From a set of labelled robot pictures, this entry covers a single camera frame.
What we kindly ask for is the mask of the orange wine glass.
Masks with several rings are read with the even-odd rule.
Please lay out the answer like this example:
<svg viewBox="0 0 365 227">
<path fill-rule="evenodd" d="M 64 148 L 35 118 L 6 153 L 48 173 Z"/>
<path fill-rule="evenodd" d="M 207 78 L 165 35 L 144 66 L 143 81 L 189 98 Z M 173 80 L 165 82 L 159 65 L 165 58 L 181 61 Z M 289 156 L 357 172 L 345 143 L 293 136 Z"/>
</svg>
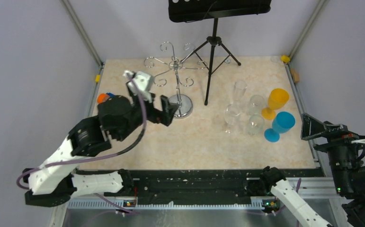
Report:
<svg viewBox="0 0 365 227">
<path fill-rule="evenodd" d="M 273 120 L 276 110 L 281 109 L 289 100 L 289 93 L 282 88 L 275 88 L 271 91 L 266 107 L 262 109 L 261 115 L 266 120 Z"/>
</svg>

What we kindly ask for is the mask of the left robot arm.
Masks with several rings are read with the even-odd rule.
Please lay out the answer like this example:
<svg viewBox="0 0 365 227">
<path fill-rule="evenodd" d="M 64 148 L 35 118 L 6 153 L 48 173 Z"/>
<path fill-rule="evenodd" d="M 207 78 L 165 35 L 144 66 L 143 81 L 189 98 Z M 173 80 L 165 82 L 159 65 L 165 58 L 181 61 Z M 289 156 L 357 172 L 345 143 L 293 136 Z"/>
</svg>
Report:
<svg viewBox="0 0 365 227">
<path fill-rule="evenodd" d="M 126 196 L 134 189 L 128 170 L 75 172 L 80 163 L 102 159 L 111 140 L 123 141 L 146 122 L 169 126 L 178 104 L 160 96 L 162 109 L 137 97 L 112 96 L 98 105 L 98 114 L 74 126 L 60 147 L 37 171 L 26 168 L 23 182 L 28 184 L 24 195 L 29 206 L 55 207 L 88 194 Z"/>
</svg>

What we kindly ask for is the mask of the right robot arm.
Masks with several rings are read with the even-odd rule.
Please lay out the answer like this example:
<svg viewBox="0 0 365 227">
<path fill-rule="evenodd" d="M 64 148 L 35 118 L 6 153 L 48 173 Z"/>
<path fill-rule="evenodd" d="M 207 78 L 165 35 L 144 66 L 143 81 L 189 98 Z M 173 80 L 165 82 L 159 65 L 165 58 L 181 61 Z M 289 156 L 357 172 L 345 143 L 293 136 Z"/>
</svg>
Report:
<svg viewBox="0 0 365 227">
<path fill-rule="evenodd" d="M 339 196 L 350 200 L 343 204 L 347 222 L 354 227 L 365 227 L 365 135 L 349 131 L 346 125 L 321 122 L 307 113 L 302 118 L 302 140 L 324 137 L 327 143 L 314 145 L 328 155 L 333 182 Z M 265 167 L 260 174 L 259 189 L 274 195 L 304 227 L 330 227 L 331 224 L 300 197 L 283 173 L 276 167 Z"/>
</svg>

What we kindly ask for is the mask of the blue wine glass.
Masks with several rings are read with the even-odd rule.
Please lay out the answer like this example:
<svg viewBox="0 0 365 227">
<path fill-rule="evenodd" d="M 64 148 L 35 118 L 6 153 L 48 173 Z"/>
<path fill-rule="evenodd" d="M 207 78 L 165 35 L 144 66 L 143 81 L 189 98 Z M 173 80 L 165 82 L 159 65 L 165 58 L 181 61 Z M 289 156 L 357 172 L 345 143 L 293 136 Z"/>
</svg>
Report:
<svg viewBox="0 0 365 227">
<path fill-rule="evenodd" d="M 272 121 L 271 128 L 265 130 L 264 137 L 269 142 L 278 142 L 280 135 L 291 130 L 295 123 L 295 117 L 291 113 L 279 112 Z"/>
</svg>

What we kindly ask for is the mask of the clear wine glass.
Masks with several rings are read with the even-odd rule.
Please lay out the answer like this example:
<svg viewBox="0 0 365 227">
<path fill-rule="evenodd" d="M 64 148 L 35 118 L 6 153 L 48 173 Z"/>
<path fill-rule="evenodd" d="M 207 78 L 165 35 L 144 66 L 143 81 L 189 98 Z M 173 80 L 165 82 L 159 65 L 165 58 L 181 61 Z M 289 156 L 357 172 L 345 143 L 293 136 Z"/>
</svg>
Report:
<svg viewBox="0 0 365 227">
<path fill-rule="evenodd" d="M 265 100 L 263 96 L 260 95 L 253 95 L 247 106 L 247 113 L 248 115 L 255 115 L 260 114 L 261 110 L 264 108 Z"/>
</svg>

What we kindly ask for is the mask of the clear flute glass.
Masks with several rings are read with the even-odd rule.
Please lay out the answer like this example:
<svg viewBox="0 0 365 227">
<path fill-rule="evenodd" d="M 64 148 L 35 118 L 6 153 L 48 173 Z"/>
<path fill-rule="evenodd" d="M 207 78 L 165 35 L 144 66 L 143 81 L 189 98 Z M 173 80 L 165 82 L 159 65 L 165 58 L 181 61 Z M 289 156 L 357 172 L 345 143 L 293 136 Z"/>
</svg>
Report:
<svg viewBox="0 0 365 227">
<path fill-rule="evenodd" d="M 247 83 L 244 80 L 237 80 L 234 83 L 233 91 L 232 91 L 232 100 L 231 104 L 240 105 L 241 99 L 243 98 L 245 92 L 247 90 Z"/>
</svg>

